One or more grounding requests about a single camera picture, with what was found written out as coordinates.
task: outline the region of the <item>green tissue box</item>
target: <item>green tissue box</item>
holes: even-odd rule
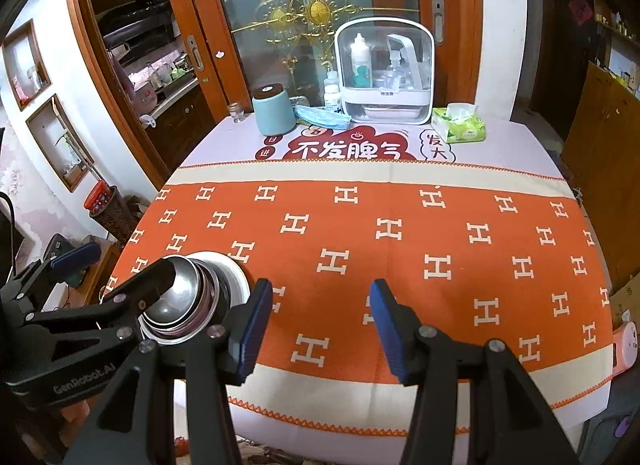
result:
[[[476,114],[452,120],[447,116],[447,108],[433,108],[431,125],[446,143],[482,141],[486,138],[484,122]]]

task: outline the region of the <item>light blue canister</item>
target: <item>light blue canister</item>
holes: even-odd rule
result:
[[[282,84],[269,84],[254,91],[255,122],[264,136],[285,134],[296,127],[289,95]]]

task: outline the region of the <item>tablecloth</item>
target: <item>tablecloth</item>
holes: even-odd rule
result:
[[[397,462],[415,388],[386,365],[367,295],[449,336],[499,337],[570,427],[607,403],[606,278],[570,188],[519,124],[445,145],[430,126],[264,138],[226,119],[172,175],[120,258],[114,288],[166,254],[216,251],[274,305],[254,374],[229,387],[236,431],[309,457]],[[464,460],[468,384],[459,385]]]

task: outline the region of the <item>stacked stainless steel bowls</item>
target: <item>stacked stainless steel bowls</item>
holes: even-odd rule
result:
[[[165,258],[174,265],[174,285],[139,321],[146,337],[172,345],[190,339],[212,321],[222,321],[229,308],[229,292],[209,263],[182,255]]]

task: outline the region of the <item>door handle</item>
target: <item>door handle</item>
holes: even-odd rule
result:
[[[433,15],[433,38],[436,44],[444,42],[444,0],[431,0]]]
[[[193,57],[195,61],[195,68],[198,71],[204,71],[204,62],[202,61],[202,56],[200,55],[200,50],[198,49],[198,44],[193,35],[189,35],[187,37],[187,48],[189,49],[189,53]]]

